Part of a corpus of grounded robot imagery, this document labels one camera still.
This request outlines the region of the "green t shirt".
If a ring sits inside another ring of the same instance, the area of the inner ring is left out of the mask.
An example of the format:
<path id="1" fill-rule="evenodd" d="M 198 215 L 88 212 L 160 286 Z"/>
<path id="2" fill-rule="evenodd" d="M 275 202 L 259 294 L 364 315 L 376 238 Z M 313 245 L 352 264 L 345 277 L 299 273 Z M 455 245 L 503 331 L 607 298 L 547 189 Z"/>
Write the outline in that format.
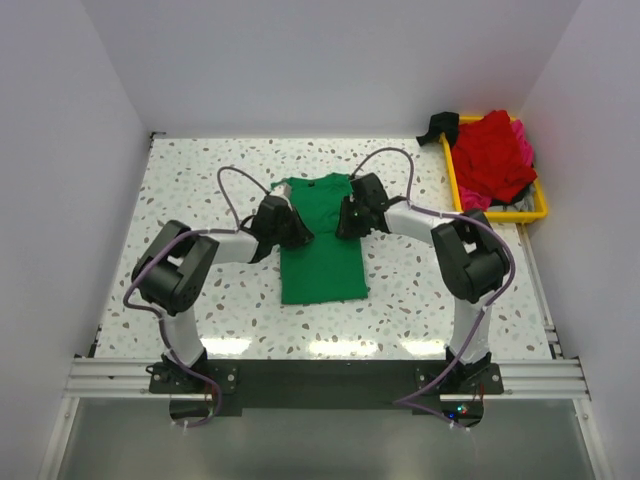
<path id="1" fill-rule="evenodd" d="M 314 239 L 306 246 L 280 250 L 281 303 L 309 305 L 362 300 L 368 297 L 361 241 L 336 236 L 343 198 L 352 193 L 346 174 L 289 177 L 271 184 L 287 185 L 289 200 Z"/>

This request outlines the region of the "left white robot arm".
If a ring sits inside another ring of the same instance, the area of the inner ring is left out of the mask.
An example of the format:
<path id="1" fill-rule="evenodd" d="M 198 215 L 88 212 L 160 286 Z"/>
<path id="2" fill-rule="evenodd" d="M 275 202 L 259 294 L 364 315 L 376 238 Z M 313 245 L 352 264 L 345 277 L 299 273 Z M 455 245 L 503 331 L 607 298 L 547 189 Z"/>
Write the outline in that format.
<path id="1" fill-rule="evenodd" d="M 282 195 L 268 194 L 257 213 L 230 229 L 192 229 L 171 220 L 160 230 L 131 273 L 123 296 L 127 309 L 147 311 L 158 320 L 164 358 L 174 364 L 171 378 L 185 392 L 207 380 L 206 348 L 200 340 L 194 305 L 211 267 L 256 264 L 278 246 L 298 249 L 314 234 Z"/>

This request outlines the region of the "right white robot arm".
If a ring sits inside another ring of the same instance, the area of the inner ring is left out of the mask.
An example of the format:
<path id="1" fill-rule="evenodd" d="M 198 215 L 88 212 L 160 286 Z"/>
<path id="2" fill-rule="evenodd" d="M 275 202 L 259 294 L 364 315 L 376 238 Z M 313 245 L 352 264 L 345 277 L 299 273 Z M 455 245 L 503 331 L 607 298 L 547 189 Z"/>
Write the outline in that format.
<path id="1" fill-rule="evenodd" d="M 514 277 L 508 246 L 480 210 L 436 212 L 402 196 L 390 198 L 374 174 L 352 176 L 350 185 L 352 193 L 341 201 L 337 237 L 364 238 L 380 231 L 434 248 L 442 280 L 455 298 L 454 330 L 446 349 L 452 363 L 445 379 L 452 390 L 469 392 L 481 380 L 477 364 L 489 361 L 492 304 Z"/>

